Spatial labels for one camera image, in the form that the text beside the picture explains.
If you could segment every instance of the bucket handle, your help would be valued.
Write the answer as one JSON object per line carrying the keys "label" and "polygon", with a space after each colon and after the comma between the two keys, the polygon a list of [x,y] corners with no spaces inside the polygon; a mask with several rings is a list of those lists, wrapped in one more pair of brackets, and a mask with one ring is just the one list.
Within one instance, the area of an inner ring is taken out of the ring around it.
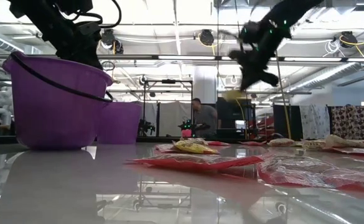
{"label": "bucket handle", "polygon": [[84,92],[81,92],[81,91],[78,91],[78,90],[74,90],[72,88],[69,88],[67,86],[64,86],[62,84],[59,84],[49,78],[46,78],[44,77],[43,75],[41,75],[40,73],[38,73],[37,71],[35,71],[34,69],[30,68],[30,66],[26,65],[16,54],[15,52],[12,52],[10,54],[11,58],[17,63],[19,64],[25,71],[29,72],[31,75],[35,76],[36,78],[38,78],[39,80],[43,81],[43,82],[46,82],[47,84],[53,86],[53,87],[56,87],[58,89],[61,89],[61,90],[64,90],[64,91],[67,91],[69,93],[72,93],[72,94],[75,94],[75,95],[78,95],[78,96],[82,96],[82,97],[85,97],[85,98],[89,98],[89,99],[92,99],[92,100],[98,100],[98,101],[102,101],[102,102],[105,102],[105,103],[111,103],[113,102],[114,98],[113,96],[108,92],[106,91],[106,95],[109,97],[109,99],[106,99],[106,98],[103,98],[103,97],[99,97],[99,96],[95,96],[95,95],[92,95],[92,94],[89,94],[89,93],[84,93]]}

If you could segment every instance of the table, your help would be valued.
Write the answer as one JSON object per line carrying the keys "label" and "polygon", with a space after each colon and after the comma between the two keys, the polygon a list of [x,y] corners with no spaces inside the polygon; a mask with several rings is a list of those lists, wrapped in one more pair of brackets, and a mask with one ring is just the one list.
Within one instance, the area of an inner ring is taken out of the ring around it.
{"label": "table", "polygon": [[[267,185],[254,166],[243,168],[246,179],[237,179],[125,164],[153,155],[154,145],[98,145],[61,152],[20,152],[23,148],[17,145],[4,151],[0,146],[0,224],[364,223],[360,192]],[[234,144],[220,152],[244,157],[265,150]],[[364,171],[363,157],[272,150]]]}

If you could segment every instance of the patterned fabric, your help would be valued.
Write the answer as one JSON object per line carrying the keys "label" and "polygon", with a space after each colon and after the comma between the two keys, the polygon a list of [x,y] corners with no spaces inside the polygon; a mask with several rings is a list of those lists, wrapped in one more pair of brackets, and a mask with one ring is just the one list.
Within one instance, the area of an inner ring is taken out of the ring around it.
{"label": "patterned fabric", "polygon": [[330,134],[330,115],[326,106],[300,106],[304,139],[325,139]]}
{"label": "patterned fabric", "polygon": [[333,107],[332,133],[343,139],[364,139],[364,106]]}

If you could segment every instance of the person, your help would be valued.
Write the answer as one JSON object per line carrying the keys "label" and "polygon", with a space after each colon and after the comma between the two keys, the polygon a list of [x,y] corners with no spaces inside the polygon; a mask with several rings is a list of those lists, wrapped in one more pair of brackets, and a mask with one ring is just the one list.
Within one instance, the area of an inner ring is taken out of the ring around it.
{"label": "person", "polygon": [[218,113],[215,108],[202,105],[201,100],[194,98],[192,100],[192,107],[194,111],[195,124],[207,124],[210,127],[205,130],[198,130],[195,132],[197,137],[210,138],[217,131]]}

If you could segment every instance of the purple bucket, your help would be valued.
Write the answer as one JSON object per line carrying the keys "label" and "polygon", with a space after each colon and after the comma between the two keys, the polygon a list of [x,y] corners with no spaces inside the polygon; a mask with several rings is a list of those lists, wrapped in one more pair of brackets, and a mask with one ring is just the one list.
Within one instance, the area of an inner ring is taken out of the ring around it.
{"label": "purple bucket", "polygon": [[[103,97],[111,78],[84,64],[17,52],[42,76],[74,90]],[[24,70],[9,57],[3,69],[11,74],[17,140],[34,149],[70,149],[95,140],[104,103],[53,87]]]}
{"label": "purple bucket", "polygon": [[141,106],[114,102],[101,110],[99,144],[134,144],[138,136]]}

